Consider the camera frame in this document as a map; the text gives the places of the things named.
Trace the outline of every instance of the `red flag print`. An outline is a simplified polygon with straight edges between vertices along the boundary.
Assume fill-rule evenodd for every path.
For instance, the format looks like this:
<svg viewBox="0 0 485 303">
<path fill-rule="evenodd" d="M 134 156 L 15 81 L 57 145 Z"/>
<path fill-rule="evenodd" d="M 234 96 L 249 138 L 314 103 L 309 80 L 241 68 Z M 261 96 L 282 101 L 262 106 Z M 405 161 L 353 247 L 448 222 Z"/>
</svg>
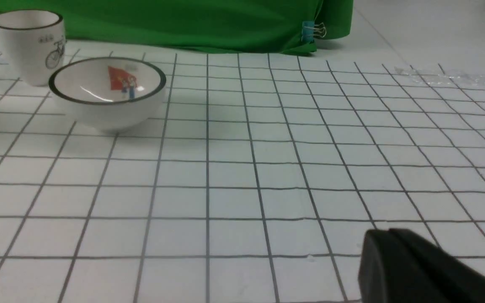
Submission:
<svg viewBox="0 0 485 303">
<path fill-rule="evenodd" d="M 131 73 L 127 73 L 123 69 L 116 69 L 111 66 L 108 66 L 108 73 L 112 90 L 122 90 L 123 80 L 128 83 L 130 78 L 133 78 L 134 80 L 136 79 Z"/>
</svg>

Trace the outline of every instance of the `green cloth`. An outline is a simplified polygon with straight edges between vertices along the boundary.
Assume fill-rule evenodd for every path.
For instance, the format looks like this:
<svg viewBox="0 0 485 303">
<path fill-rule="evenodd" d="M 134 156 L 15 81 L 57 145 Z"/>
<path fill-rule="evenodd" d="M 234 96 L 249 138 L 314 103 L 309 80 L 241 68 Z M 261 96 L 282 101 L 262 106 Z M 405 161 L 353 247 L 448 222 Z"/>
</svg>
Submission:
<svg viewBox="0 0 485 303">
<path fill-rule="evenodd" d="M 327 39 L 349 34 L 353 0 L 0 0 L 0 12 L 40 9 L 65 19 L 67 38 L 206 52 L 308 54 L 303 21 Z"/>
</svg>

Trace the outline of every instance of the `bowl rim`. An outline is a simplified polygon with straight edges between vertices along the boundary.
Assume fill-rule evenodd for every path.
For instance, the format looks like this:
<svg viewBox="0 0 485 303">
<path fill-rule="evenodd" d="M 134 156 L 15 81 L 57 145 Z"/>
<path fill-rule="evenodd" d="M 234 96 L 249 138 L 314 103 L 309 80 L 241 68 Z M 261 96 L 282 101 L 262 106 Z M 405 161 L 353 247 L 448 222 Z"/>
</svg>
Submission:
<svg viewBox="0 0 485 303">
<path fill-rule="evenodd" d="M 4 15 L 6 13 L 11 13 L 11 12 L 19 12 L 19 11 L 44 11 L 44 12 L 50 12 L 58 17 L 57 21 L 54 23 L 50 23 L 48 25 L 43 25 L 42 27 L 27 27 L 25 29 L 17 28 L 17 27 L 4 27 L 3 25 L 0 25 L 0 29 L 10 29 L 12 31 L 30 31 L 32 29 L 46 29 L 47 27 L 52 27 L 54 25 L 58 25 L 63 21 L 63 16 L 60 15 L 59 13 L 56 13 L 54 11 L 49 11 L 49 10 L 11 10 L 11 11 L 4 11 L 0 12 L 0 15 Z"/>
<path fill-rule="evenodd" d="M 63 94 L 62 92 L 60 92 L 60 90 L 57 89 L 57 87 L 56 87 L 56 77 L 57 77 L 57 75 L 62 70 L 66 69 L 67 67 L 73 66 L 75 64 L 83 63 L 83 62 L 86 62 L 86 61 L 104 60 L 104 59 L 120 59 L 120 60 L 127 60 L 127 61 L 134 61 L 134 62 L 138 62 L 138 63 L 143 63 L 143 64 L 147 65 L 148 67 L 151 67 L 152 69 L 154 69 L 158 73 L 158 75 L 160 76 L 160 83 L 158 84 L 158 86 L 154 90 L 152 90 L 152 92 L 149 92 L 149 93 L 145 94 L 144 96 L 140 96 L 138 98 L 133 98 L 133 99 L 129 99 L 129 100 L 120 100 L 120 101 L 113 101 L 113 102 L 95 102 L 95 101 L 79 100 L 77 98 L 73 98 L 71 96 L 67 96 L 66 94 Z M 52 74 L 52 76 L 50 76 L 50 79 L 48 80 L 48 87 L 50 88 L 50 90 L 54 94 L 56 94 L 60 98 L 64 98 L 65 100 L 72 101 L 72 102 L 76 102 L 76 103 L 81 103 L 81 104 L 108 105 L 108 106 L 109 105 L 119 105 L 119 104 L 125 104 L 125 103 L 132 103 L 132 102 L 141 101 L 141 100 L 143 100 L 145 98 L 149 98 L 150 96 L 154 96 L 155 94 L 157 94 L 158 92 L 160 92 L 160 90 L 162 90 L 165 86 L 166 86 L 166 75 L 156 65 L 151 64 L 149 62 L 145 62 L 143 60 L 137 60 L 137 59 L 131 59 L 131 58 L 124 58 L 124 57 L 96 57 L 96 58 L 89 58 L 89 59 L 79 60 L 79 61 L 76 61 L 76 62 L 67 64 L 67 65 L 65 65 L 63 67 L 60 67 L 58 70 L 56 70 Z"/>
</svg>

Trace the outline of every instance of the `binder clip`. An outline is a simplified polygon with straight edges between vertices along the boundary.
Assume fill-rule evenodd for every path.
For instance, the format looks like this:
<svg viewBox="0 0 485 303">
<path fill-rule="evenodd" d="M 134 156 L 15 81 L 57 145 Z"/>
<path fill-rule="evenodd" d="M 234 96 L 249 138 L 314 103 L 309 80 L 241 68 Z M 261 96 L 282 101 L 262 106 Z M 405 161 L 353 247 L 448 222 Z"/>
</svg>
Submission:
<svg viewBox="0 0 485 303">
<path fill-rule="evenodd" d="M 304 21 L 302 23 L 301 41 L 310 43 L 314 38 L 323 38 L 327 35 L 325 23 L 315 24 L 314 21 Z"/>
</svg>

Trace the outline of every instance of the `bicycle illustration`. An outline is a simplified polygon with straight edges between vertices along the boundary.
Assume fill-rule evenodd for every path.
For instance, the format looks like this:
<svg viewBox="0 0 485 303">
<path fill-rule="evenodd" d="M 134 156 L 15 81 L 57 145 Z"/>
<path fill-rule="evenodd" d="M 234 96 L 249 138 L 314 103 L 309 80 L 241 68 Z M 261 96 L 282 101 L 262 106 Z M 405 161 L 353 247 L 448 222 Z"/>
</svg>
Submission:
<svg viewBox="0 0 485 303">
<path fill-rule="evenodd" d="M 48 54 L 48 57 L 46 57 L 46 67 L 48 69 L 55 69 L 63 58 L 63 55 L 65 54 L 65 38 L 55 42 L 54 45 L 57 49 L 51 51 Z"/>
</svg>

